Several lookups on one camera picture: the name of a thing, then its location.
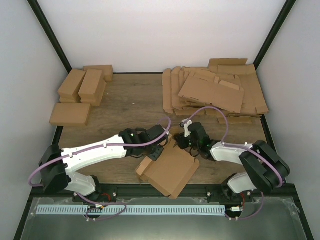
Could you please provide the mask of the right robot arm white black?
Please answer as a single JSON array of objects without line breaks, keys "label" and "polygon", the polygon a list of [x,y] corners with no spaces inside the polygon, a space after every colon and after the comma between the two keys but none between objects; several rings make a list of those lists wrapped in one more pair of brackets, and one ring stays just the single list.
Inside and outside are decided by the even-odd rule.
[{"label": "right robot arm white black", "polygon": [[174,134],[177,146],[195,151],[196,156],[213,162],[229,162],[244,167],[243,173],[230,175],[221,185],[223,198],[229,202],[249,190],[270,194],[280,188],[290,175],[288,164],[263,140],[231,144],[213,140],[199,122],[185,120],[183,132]]}]

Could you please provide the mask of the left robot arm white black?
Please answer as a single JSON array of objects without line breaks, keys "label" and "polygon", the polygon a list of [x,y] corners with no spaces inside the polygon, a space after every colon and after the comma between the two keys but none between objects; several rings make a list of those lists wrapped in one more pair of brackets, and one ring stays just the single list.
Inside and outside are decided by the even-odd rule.
[{"label": "left robot arm white black", "polygon": [[83,175],[79,170],[108,160],[126,157],[149,157],[156,161],[169,141],[169,132],[157,124],[150,129],[127,128],[106,140],[89,145],[63,148],[57,144],[48,147],[39,165],[45,194],[63,190],[76,192],[91,202],[97,202],[103,193],[98,178]]}]

